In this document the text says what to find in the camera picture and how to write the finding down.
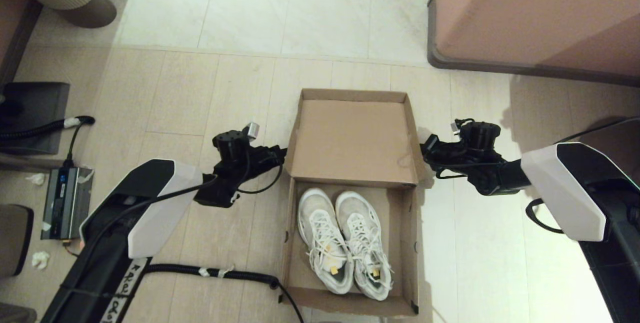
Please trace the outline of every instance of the shoe insole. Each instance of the shoe insole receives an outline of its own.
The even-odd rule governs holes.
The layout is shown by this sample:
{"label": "shoe insole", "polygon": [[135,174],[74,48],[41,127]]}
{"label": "shoe insole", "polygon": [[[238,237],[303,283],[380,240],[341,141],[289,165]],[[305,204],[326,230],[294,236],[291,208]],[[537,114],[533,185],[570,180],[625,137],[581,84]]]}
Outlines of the shoe insole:
{"label": "shoe insole", "polygon": [[365,257],[364,261],[366,263],[366,277],[371,281],[375,288],[379,288],[382,264],[374,254],[370,254]]}
{"label": "shoe insole", "polygon": [[338,282],[342,282],[345,279],[345,274],[346,274],[346,269],[345,266],[341,266],[336,273],[334,274],[333,272],[331,273],[331,275],[333,276],[333,279],[338,281]]}
{"label": "shoe insole", "polygon": [[322,270],[331,273],[332,276],[338,274],[338,271],[345,265],[346,252],[338,246],[338,244],[330,241],[326,246],[327,254],[322,259]]}

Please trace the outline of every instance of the wooden floor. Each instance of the wooden floor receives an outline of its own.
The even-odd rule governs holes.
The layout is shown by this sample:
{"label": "wooden floor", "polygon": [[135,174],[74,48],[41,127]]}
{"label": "wooden floor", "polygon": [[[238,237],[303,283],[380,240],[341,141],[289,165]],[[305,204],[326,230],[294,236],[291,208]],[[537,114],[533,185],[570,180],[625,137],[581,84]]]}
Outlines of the wooden floor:
{"label": "wooden floor", "polygon": [[[261,125],[254,145],[286,147],[301,88],[375,89],[409,93],[420,140],[453,137],[454,118],[499,124],[496,150],[508,160],[585,129],[607,116],[640,113],[640,90],[598,83],[438,70],[325,59],[219,55],[150,49],[30,46],[16,81],[71,84],[66,115],[97,122],[78,136],[76,160],[96,169],[96,207],[136,165],[176,159],[209,172],[217,162],[211,138]],[[66,147],[70,131],[62,135]],[[44,271],[27,266],[0,280],[0,301],[41,316],[73,263],[56,241],[40,241],[45,186],[28,173],[0,172],[2,203],[36,214],[29,255],[51,254]],[[261,187],[275,172],[248,186]],[[578,245],[526,218],[525,192],[482,197],[463,179],[425,182],[420,319],[438,323],[610,321]],[[277,275],[288,193],[244,196],[229,209],[192,204],[154,260],[230,267]],[[542,214],[543,220],[550,220]],[[128,323],[292,322],[288,305],[252,282],[171,274],[144,278]],[[304,310],[314,322],[379,322]]]}

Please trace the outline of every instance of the white tape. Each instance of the white tape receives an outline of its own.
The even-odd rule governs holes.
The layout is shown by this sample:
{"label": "white tape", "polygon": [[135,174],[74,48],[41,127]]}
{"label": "white tape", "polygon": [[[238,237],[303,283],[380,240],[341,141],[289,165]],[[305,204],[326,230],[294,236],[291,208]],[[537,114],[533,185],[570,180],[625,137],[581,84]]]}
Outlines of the white tape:
{"label": "white tape", "polygon": [[91,177],[94,176],[94,170],[91,171],[91,173],[87,174],[86,177],[83,177],[82,175],[80,177],[78,177],[78,184],[84,184],[87,181],[89,181],[91,179]]}
{"label": "white tape", "polygon": [[66,118],[64,120],[64,128],[70,129],[71,127],[75,127],[80,125],[80,119],[78,118]]}
{"label": "white tape", "polygon": [[218,278],[224,278],[227,273],[233,271],[234,269],[236,269],[236,265],[235,264],[232,264],[231,268],[229,268],[229,269],[220,269],[220,270],[217,271],[217,277]]}

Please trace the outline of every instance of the white sneaker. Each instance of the white sneaker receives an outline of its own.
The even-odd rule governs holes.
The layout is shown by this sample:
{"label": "white sneaker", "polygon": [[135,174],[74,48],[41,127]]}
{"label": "white sneaker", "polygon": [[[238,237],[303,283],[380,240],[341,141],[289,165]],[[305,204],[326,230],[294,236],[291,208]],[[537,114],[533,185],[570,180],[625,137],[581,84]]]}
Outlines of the white sneaker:
{"label": "white sneaker", "polygon": [[393,286],[393,271],[382,249],[376,211],[360,194],[345,191],[335,202],[335,214],[355,263],[356,284],[365,296],[384,301]]}
{"label": "white sneaker", "polygon": [[354,284],[354,261],[338,228],[334,205],[320,188],[302,194],[297,207],[297,228],[309,247],[309,263],[329,291],[349,292]]}

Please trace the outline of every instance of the white tile floor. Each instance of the white tile floor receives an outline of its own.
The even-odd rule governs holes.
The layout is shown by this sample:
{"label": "white tile floor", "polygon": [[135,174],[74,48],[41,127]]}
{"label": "white tile floor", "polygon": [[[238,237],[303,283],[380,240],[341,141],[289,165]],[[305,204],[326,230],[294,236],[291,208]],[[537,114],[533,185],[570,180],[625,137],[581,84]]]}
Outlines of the white tile floor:
{"label": "white tile floor", "polygon": [[114,2],[121,14],[98,30],[78,32],[47,10],[32,43],[427,62],[427,0]]}
{"label": "white tile floor", "polygon": [[[509,160],[601,118],[640,114],[635,88],[428,66],[426,0],[114,2],[124,14],[103,29],[71,27],[45,10],[16,77],[70,83],[67,115],[98,119],[78,136],[75,154],[96,168],[93,207],[151,157],[210,171],[219,159],[211,137],[248,121],[262,125],[257,145],[288,145],[301,88],[407,92],[421,141],[430,133],[450,140],[453,118],[473,117],[501,125],[496,149]],[[64,132],[61,146],[70,138]],[[46,189],[25,175],[0,171],[0,203],[34,209],[29,254],[47,250],[52,260],[43,272],[27,267],[0,280],[0,300],[42,316],[73,257],[37,238]],[[611,321],[578,245],[526,218],[533,193],[482,197],[464,180],[425,186],[420,316],[408,322]],[[193,204],[155,261],[277,274],[287,195],[281,179],[230,209]],[[316,323],[380,321],[304,314]],[[126,316],[129,323],[293,319],[266,287],[173,275],[146,277]]]}

